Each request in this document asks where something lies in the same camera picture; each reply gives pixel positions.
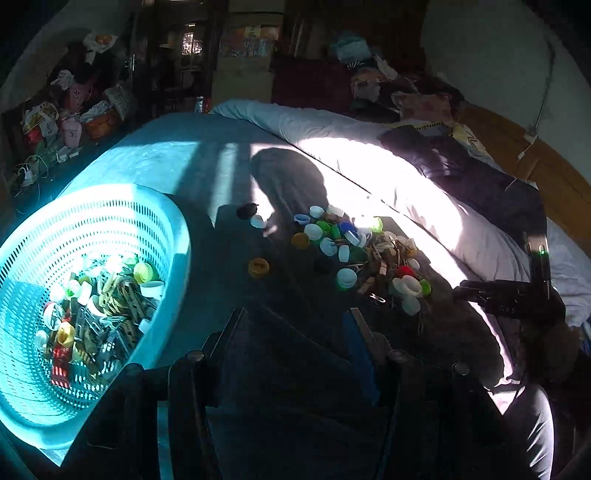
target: plastic bag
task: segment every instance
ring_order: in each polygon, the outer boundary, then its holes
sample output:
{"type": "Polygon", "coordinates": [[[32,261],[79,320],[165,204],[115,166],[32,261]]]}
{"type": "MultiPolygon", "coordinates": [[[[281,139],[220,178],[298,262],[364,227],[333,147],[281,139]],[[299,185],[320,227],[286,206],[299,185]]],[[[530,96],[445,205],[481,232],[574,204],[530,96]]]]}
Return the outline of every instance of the plastic bag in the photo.
{"type": "Polygon", "coordinates": [[[340,36],[330,48],[343,64],[367,60],[372,56],[365,39],[355,34],[340,36]]]}

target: pink bag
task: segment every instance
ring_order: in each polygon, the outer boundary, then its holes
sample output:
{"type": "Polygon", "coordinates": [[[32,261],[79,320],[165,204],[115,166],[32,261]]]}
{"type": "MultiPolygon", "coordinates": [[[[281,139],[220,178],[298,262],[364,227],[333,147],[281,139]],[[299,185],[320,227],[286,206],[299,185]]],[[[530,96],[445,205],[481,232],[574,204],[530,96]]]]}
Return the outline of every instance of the pink bag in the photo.
{"type": "Polygon", "coordinates": [[[61,123],[61,131],[64,135],[64,145],[71,148],[78,148],[82,125],[73,118],[67,118],[61,123]]]}

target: bed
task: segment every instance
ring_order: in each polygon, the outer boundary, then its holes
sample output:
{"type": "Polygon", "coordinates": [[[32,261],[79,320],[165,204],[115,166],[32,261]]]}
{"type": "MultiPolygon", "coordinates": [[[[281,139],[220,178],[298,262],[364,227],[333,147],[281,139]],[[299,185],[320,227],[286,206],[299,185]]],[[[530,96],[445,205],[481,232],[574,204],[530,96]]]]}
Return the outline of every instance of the bed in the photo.
{"type": "MultiPolygon", "coordinates": [[[[369,477],[379,456],[384,412],[360,397],[340,330],[352,297],[311,275],[311,260],[289,249],[293,214],[331,203],[351,216],[392,220],[391,228],[415,239],[441,278],[435,291],[447,300],[467,278],[527,278],[527,259],[515,242],[381,148],[377,137],[386,129],[328,112],[230,101],[213,115],[175,113],[150,122],[63,192],[138,183],[169,194],[185,214],[193,270],[178,334],[161,365],[200,348],[235,306],[250,306],[257,318],[245,325],[246,340],[230,357],[235,375],[228,397],[210,412],[225,478],[369,477]],[[278,226],[267,238],[236,217],[236,207],[251,201],[278,226]],[[277,276],[253,282],[246,265],[254,256],[271,260],[277,276]],[[286,464],[293,466],[289,472],[286,464]]],[[[569,241],[560,229],[550,230],[557,242],[569,241]]],[[[564,261],[553,258],[556,275],[556,261],[564,261]]],[[[577,275],[584,267],[576,267],[577,275]]],[[[571,322],[589,315],[583,293],[563,296],[571,322]]],[[[446,361],[467,360],[490,388],[514,381],[519,359],[502,319],[478,305],[459,312],[445,299],[436,316],[446,361]]],[[[506,407],[505,397],[496,402],[506,407]]]]}

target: comforter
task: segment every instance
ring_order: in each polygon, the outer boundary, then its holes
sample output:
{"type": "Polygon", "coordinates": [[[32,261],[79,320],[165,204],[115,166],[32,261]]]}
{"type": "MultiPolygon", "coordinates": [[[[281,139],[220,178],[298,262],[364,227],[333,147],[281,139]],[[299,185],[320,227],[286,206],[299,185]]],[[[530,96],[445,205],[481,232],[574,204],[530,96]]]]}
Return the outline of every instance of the comforter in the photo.
{"type": "MultiPolygon", "coordinates": [[[[389,127],[335,113],[230,100],[214,114],[248,120],[283,138],[419,223],[483,280],[529,280],[528,257],[509,235],[381,147],[389,127]]],[[[553,286],[580,326],[591,315],[591,259],[551,220],[553,286]]]]}

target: perforated plastic basket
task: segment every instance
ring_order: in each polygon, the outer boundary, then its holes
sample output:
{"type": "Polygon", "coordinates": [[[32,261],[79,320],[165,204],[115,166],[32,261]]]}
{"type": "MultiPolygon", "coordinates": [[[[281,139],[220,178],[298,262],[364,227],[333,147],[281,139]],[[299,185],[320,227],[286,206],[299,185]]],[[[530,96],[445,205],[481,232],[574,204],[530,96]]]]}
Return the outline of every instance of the perforated plastic basket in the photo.
{"type": "Polygon", "coordinates": [[[129,359],[144,368],[154,366],[173,330],[189,277],[183,215],[165,195],[131,184],[61,197],[29,217],[0,247],[0,420],[42,449],[70,446],[105,388],[74,372],[71,390],[51,385],[51,362],[34,343],[49,288],[63,284],[83,254],[137,254],[165,282],[151,327],[129,359]]]}

